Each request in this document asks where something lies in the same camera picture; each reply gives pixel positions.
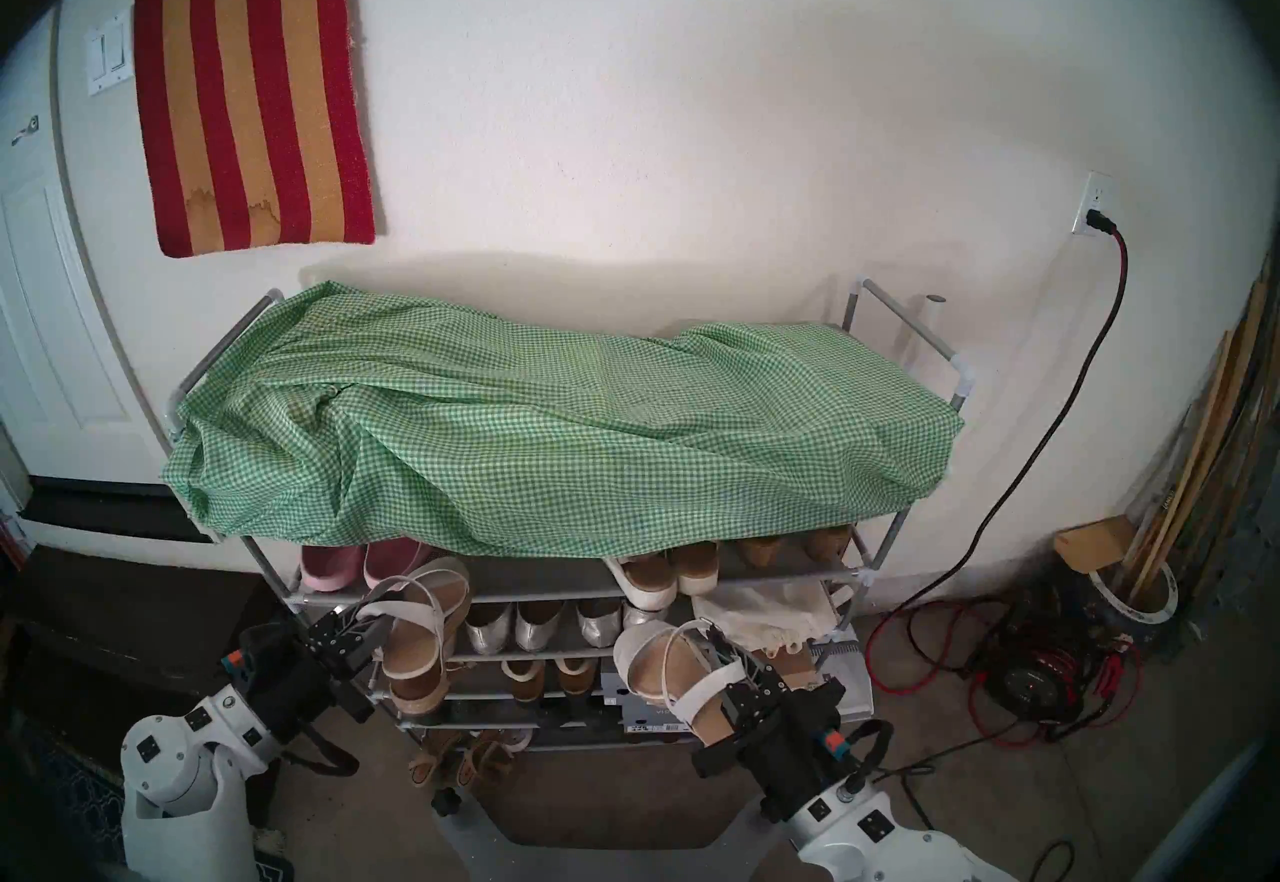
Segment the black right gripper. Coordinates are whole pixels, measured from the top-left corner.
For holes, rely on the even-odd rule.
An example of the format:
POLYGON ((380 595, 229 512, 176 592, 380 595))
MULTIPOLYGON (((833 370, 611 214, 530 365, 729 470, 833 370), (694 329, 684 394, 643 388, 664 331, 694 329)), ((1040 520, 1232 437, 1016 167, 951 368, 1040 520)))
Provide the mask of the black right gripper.
POLYGON ((841 685, 791 690, 764 655, 707 622, 716 671, 732 670, 714 699, 714 744, 692 754, 700 778, 745 768, 762 792, 765 821, 790 821, 833 786, 856 795, 890 751, 891 725, 867 719, 841 732, 841 685))

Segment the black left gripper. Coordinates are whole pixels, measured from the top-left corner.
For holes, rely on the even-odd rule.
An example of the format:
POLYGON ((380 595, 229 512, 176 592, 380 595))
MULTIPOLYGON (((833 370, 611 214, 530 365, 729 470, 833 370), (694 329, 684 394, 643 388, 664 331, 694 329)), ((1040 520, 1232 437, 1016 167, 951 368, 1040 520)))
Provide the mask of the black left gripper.
POLYGON ((278 744, 291 744, 332 708, 365 723, 387 702, 387 676, 374 655, 392 627, 392 617, 362 620, 352 609, 326 612, 308 627, 259 623, 239 632, 227 673, 278 744))

